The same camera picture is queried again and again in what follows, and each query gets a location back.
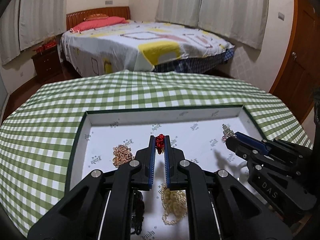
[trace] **pink pillow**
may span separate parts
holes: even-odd
[[[99,20],[82,22],[77,26],[71,28],[70,31],[73,33],[76,33],[76,32],[82,32],[90,29],[96,29],[104,26],[115,25],[119,23],[128,23],[128,22],[126,21],[125,18],[112,16],[112,17],[109,17],[108,19],[99,19]]]

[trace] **wooden floor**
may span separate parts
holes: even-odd
[[[67,61],[61,63],[62,74],[59,74],[45,82],[45,84],[59,82],[63,80],[70,80],[80,78],[81,76],[76,72],[74,67]],[[42,86],[36,77],[32,78],[15,92],[10,95],[7,106],[4,111],[2,122],[19,106],[26,102],[37,90]]]

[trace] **green gingham tablecloth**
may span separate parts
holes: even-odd
[[[44,85],[0,128],[0,203],[26,236],[63,197],[71,147],[86,110],[241,104],[268,139],[312,147],[280,99],[240,80],[121,71]]]

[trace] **white curtain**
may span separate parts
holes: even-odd
[[[201,0],[160,0],[156,20],[196,27]]]
[[[199,28],[261,49],[269,0],[202,0]]]
[[[21,0],[19,20],[21,50],[67,30],[66,1]]]
[[[20,0],[11,0],[0,19],[0,59],[7,64],[20,54],[19,45]]]

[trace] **red ribbon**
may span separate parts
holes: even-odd
[[[164,148],[164,135],[159,134],[159,136],[156,137],[156,149],[158,150],[158,153],[162,153],[162,149]]]

